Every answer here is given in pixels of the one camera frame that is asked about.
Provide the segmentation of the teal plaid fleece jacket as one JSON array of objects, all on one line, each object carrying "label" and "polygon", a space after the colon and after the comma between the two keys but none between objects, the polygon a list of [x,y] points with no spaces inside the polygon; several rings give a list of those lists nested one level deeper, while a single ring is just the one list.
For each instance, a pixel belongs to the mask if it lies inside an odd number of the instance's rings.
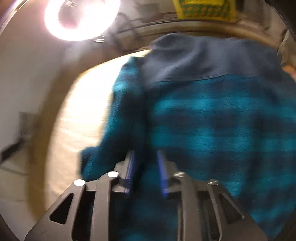
[{"label": "teal plaid fleece jacket", "polygon": [[295,81],[273,48],[174,33],[121,68],[84,180],[136,154],[119,240],[174,240],[176,203],[161,196],[157,151],[197,180],[219,180],[269,240],[295,208]]}]

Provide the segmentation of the beige checked bed blanket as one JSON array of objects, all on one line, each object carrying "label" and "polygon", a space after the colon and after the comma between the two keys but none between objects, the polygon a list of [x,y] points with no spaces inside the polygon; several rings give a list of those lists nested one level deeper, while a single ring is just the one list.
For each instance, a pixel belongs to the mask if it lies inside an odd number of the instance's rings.
[{"label": "beige checked bed blanket", "polygon": [[80,178],[80,151],[96,146],[112,103],[112,88],[122,66],[142,50],[107,61],[80,74],[59,110],[51,134],[45,168],[45,206],[49,207]]}]

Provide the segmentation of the black metal rack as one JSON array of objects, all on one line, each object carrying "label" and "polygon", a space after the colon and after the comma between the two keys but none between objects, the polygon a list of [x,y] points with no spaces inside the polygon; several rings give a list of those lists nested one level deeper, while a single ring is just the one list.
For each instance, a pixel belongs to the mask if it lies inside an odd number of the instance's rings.
[{"label": "black metal rack", "polygon": [[119,12],[116,16],[114,25],[112,29],[108,30],[108,35],[110,37],[110,42],[114,45],[115,49],[119,52],[127,52],[128,50],[124,46],[119,35],[125,32],[131,32],[132,37],[138,43],[143,43],[144,39],[138,32],[138,28],[151,26],[157,23],[168,22],[177,19],[177,14],[175,12],[158,13],[152,16],[140,17],[136,19],[131,19],[127,14]]}]

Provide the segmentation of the yellow green patterned box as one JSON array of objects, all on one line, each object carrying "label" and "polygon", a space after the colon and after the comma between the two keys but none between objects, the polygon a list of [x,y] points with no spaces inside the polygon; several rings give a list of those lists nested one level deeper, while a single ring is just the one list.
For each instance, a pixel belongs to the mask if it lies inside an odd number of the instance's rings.
[{"label": "yellow green patterned box", "polygon": [[234,23],[237,20],[236,1],[173,0],[178,19],[210,20]]}]

